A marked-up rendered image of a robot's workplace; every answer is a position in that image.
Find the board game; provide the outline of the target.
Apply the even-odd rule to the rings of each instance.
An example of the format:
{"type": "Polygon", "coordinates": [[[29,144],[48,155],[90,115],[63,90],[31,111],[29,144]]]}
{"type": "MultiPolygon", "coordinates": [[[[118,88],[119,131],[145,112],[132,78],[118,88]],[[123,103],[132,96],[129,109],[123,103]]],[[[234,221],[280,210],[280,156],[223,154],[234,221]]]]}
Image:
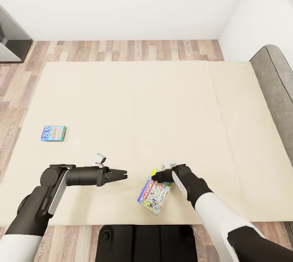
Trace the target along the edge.
{"type": "Polygon", "coordinates": [[[46,125],[43,129],[40,140],[62,141],[65,134],[65,125],[46,125]]]}
{"type": "Polygon", "coordinates": [[[151,177],[157,172],[160,171],[156,168],[152,170],[137,199],[139,203],[151,210],[154,214],[159,214],[163,202],[172,185],[171,182],[158,183],[157,181],[153,181],[151,177]]]}

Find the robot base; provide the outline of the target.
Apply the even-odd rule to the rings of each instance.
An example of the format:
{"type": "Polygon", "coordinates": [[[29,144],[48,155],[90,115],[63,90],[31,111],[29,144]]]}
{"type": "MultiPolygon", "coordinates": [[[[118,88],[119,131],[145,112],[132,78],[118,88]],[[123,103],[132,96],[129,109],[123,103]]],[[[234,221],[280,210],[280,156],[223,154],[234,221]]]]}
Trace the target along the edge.
{"type": "Polygon", "coordinates": [[[101,225],[95,262],[198,262],[192,225],[101,225]]]}

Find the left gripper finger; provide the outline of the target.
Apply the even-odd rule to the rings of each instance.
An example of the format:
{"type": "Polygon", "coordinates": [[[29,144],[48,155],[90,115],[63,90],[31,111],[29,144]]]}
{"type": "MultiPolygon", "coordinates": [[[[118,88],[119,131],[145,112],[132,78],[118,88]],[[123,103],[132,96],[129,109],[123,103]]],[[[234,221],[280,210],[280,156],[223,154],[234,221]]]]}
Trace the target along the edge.
{"type": "Polygon", "coordinates": [[[110,169],[109,167],[107,167],[105,170],[107,170],[107,173],[114,173],[114,174],[127,174],[127,171],[125,170],[116,170],[116,169],[110,169]]]}
{"type": "Polygon", "coordinates": [[[109,182],[124,180],[127,178],[128,178],[128,175],[126,174],[123,175],[123,174],[105,173],[103,175],[102,185],[105,185],[106,183],[109,183],[109,182]]]}

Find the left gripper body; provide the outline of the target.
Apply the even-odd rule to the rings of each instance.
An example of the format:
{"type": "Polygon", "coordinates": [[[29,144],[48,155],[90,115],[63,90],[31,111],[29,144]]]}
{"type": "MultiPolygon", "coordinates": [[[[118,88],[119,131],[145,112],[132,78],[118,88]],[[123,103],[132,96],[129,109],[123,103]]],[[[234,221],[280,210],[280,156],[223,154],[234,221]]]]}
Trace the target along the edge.
{"type": "Polygon", "coordinates": [[[80,172],[79,185],[96,185],[102,187],[103,175],[107,173],[107,166],[100,168],[99,166],[84,166],[80,172]]]}

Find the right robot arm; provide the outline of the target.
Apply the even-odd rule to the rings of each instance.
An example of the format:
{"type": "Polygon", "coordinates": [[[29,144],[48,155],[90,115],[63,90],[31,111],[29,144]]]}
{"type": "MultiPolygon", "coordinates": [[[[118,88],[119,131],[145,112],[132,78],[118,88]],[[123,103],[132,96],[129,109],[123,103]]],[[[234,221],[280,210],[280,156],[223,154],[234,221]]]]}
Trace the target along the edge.
{"type": "Polygon", "coordinates": [[[176,183],[191,202],[222,262],[293,262],[293,250],[267,240],[260,231],[223,202],[186,164],[162,162],[163,171],[151,177],[176,183]]]}

